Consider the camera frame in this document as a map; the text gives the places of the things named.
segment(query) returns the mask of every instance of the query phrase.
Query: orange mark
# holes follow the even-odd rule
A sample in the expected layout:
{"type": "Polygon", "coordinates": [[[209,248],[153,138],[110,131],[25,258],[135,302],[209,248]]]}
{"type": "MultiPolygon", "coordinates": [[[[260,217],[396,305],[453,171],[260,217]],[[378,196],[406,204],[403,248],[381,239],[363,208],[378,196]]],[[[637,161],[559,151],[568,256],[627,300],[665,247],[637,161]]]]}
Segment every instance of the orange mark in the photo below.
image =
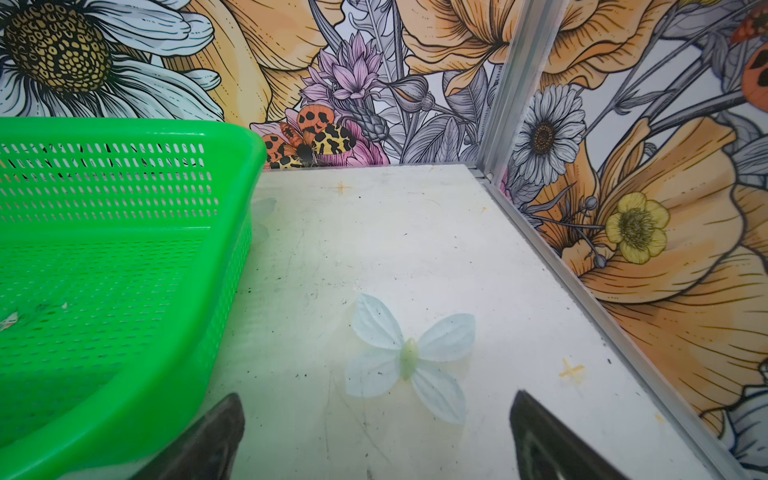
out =
{"type": "Polygon", "coordinates": [[[334,188],[339,191],[339,195],[344,195],[344,190],[352,187],[347,187],[343,182],[339,182],[339,186],[334,188]]]}
{"type": "Polygon", "coordinates": [[[568,364],[568,361],[566,359],[563,359],[563,365],[565,365],[565,371],[560,374],[560,378],[572,376],[573,379],[576,381],[576,383],[581,383],[581,379],[578,378],[578,373],[584,370],[584,366],[579,365],[571,368],[571,366],[568,364]]]}

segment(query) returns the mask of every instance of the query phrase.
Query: white butterfly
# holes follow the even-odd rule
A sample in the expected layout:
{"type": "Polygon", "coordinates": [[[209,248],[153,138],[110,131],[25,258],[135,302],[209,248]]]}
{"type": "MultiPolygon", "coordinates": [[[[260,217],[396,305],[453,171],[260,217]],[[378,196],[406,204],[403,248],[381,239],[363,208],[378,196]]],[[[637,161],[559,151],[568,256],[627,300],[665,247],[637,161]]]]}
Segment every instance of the white butterfly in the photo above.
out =
{"type": "Polygon", "coordinates": [[[429,362],[464,358],[475,343],[475,317],[468,313],[447,316],[416,342],[405,341],[389,309],[370,295],[361,294],[352,328],[364,342],[378,347],[351,360],[346,367],[346,392],[374,397],[391,389],[402,377],[410,380],[416,395],[435,417],[463,423],[464,393],[453,377],[429,362]]]}

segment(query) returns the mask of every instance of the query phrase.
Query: butterfly wing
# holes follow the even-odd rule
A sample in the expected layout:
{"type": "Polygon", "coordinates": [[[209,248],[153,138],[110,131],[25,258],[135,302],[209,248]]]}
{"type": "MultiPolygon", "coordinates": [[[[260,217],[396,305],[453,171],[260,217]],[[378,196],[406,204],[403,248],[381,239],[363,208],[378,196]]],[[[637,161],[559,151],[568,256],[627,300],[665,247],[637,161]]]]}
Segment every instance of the butterfly wing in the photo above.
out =
{"type": "Polygon", "coordinates": [[[364,342],[382,349],[400,350],[405,345],[395,317],[381,300],[362,293],[352,328],[364,342]]]}
{"type": "Polygon", "coordinates": [[[395,350],[365,352],[349,362],[345,374],[346,392],[351,396],[370,398],[382,395],[400,378],[400,355],[395,350]]]}
{"type": "Polygon", "coordinates": [[[304,143],[312,145],[315,135],[331,125],[335,119],[333,110],[325,105],[307,105],[296,117],[296,124],[302,132],[304,143]]]}
{"type": "Polygon", "coordinates": [[[266,146],[266,165],[269,168],[289,168],[296,157],[296,147],[277,134],[262,135],[266,146]]]}
{"type": "Polygon", "coordinates": [[[451,362],[464,358],[475,343],[475,316],[457,313],[447,316],[419,339],[419,358],[451,362]]]}
{"type": "Polygon", "coordinates": [[[357,140],[347,127],[328,125],[319,131],[312,142],[312,151],[319,155],[341,155],[352,150],[357,140]]]}
{"type": "Polygon", "coordinates": [[[411,383],[416,395],[435,417],[448,423],[464,423],[467,416],[464,392],[453,377],[419,360],[411,383]]]}

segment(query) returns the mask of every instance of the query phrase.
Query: purple flower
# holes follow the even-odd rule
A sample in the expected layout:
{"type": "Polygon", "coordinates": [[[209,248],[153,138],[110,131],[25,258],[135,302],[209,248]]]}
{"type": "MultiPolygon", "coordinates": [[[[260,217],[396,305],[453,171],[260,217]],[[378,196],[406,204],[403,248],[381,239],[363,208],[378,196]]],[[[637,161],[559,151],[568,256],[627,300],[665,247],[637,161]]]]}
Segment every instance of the purple flower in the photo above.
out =
{"type": "Polygon", "coordinates": [[[381,88],[379,69],[382,56],[373,41],[365,43],[360,32],[343,42],[336,57],[326,51],[319,53],[319,71],[310,67],[310,77],[304,78],[301,91],[307,102],[331,105],[332,99],[363,99],[381,88]]]}
{"type": "Polygon", "coordinates": [[[369,72],[365,61],[360,58],[352,71],[341,65],[333,66],[333,76],[341,88],[333,92],[339,100],[345,98],[365,98],[371,84],[378,78],[375,72],[369,72]]]}

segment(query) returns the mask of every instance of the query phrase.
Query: black dark object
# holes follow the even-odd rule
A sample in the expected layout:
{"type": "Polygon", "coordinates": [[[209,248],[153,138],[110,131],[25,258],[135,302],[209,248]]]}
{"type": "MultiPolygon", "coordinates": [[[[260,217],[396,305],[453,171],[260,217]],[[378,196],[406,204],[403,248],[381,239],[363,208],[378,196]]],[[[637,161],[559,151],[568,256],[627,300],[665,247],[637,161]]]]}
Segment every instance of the black dark object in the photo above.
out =
{"type": "Polygon", "coordinates": [[[521,480],[627,480],[525,390],[509,412],[521,480]]]}
{"type": "Polygon", "coordinates": [[[228,480],[244,432],[243,404],[231,393],[131,480],[228,480]]]}

